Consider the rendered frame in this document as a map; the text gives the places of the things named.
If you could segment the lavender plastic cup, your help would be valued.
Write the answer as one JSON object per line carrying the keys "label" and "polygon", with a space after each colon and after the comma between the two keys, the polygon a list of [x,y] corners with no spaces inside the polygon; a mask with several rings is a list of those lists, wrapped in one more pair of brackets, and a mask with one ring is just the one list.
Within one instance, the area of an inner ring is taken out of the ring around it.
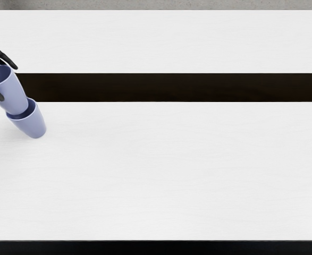
{"label": "lavender plastic cup", "polygon": [[32,99],[27,98],[28,108],[21,114],[12,115],[6,113],[6,117],[24,134],[37,139],[46,133],[46,124],[38,104]]}
{"label": "lavender plastic cup", "polygon": [[28,108],[27,96],[14,71],[7,65],[0,65],[0,93],[4,100],[0,106],[11,115],[19,115]]}

